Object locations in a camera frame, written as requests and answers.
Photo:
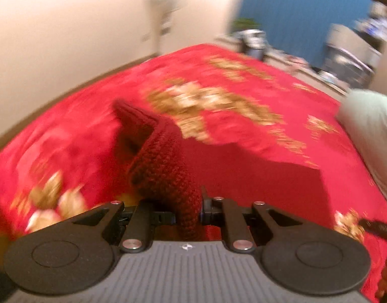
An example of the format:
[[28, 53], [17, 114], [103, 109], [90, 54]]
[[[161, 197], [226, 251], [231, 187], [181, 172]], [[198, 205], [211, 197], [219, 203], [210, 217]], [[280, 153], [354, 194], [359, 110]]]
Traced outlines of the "dark red knitted sweater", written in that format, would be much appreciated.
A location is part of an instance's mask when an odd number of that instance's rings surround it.
[[124, 100], [113, 103], [120, 142], [130, 155], [126, 176], [133, 193], [163, 203], [176, 214], [176, 231], [162, 238], [218, 240], [220, 231], [199, 223], [201, 188], [242, 206], [263, 200], [327, 228], [334, 221], [320, 171], [264, 159], [235, 143], [204, 144], [183, 138], [166, 116]]

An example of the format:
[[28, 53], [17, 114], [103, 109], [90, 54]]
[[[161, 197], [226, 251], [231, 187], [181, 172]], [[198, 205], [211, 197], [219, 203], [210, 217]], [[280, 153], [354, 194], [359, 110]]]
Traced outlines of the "red rose pattern blanket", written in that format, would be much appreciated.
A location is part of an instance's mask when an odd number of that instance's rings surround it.
[[24, 128], [0, 151], [0, 235], [16, 239], [111, 200], [138, 203], [118, 99], [175, 122], [210, 195], [263, 200], [364, 243], [372, 266], [363, 293], [374, 299], [387, 244], [356, 219], [387, 222], [387, 201], [337, 122], [339, 102], [210, 44], [102, 79]]

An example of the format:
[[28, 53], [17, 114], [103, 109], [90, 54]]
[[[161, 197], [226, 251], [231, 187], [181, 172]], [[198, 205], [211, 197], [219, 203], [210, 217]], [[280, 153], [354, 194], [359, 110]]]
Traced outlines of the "pale green pillow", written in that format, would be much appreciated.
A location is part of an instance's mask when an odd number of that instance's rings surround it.
[[351, 90], [336, 119], [387, 200], [387, 96], [371, 90]]

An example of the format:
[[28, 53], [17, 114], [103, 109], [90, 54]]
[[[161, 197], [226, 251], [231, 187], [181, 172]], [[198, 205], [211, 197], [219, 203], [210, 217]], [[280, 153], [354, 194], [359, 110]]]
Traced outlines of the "grey storage box stack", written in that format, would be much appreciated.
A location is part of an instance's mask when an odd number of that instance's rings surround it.
[[334, 81], [345, 82], [350, 88], [367, 88], [374, 76], [382, 53], [354, 30], [332, 24], [325, 41], [322, 70]]

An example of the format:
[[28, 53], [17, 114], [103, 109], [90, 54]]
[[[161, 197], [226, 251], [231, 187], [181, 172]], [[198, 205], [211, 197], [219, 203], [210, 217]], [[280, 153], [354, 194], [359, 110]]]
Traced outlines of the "black and white bag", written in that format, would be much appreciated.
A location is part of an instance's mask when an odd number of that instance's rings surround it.
[[263, 61], [269, 50], [266, 33], [262, 30], [243, 30], [239, 32], [241, 50], [240, 52], [259, 61]]

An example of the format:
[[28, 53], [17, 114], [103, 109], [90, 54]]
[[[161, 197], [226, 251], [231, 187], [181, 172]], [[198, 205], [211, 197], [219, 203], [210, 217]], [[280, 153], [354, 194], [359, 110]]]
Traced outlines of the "green potted plant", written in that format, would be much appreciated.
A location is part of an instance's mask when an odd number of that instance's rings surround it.
[[255, 21], [253, 18], [238, 18], [233, 20], [231, 28], [233, 32], [259, 30], [261, 28], [261, 24]]

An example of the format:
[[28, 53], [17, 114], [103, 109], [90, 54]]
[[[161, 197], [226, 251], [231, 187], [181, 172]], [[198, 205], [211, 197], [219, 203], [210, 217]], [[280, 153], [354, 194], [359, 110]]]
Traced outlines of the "blue curtain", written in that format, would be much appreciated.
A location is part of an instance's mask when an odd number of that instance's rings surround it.
[[265, 31], [268, 43], [320, 67], [325, 40], [335, 23], [349, 28], [365, 18], [372, 0], [242, 0], [238, 18], [249, 18]]

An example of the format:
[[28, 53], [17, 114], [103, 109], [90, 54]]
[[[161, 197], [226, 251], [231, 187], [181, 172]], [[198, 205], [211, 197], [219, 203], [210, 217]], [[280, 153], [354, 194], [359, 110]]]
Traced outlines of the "white standing fan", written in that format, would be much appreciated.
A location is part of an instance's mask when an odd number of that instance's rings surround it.
[[161, 55], [161, 39], [170, 32], [173, 13], [180, 9], [181, 0], [148, 0], [150, 38], [155, 56]]

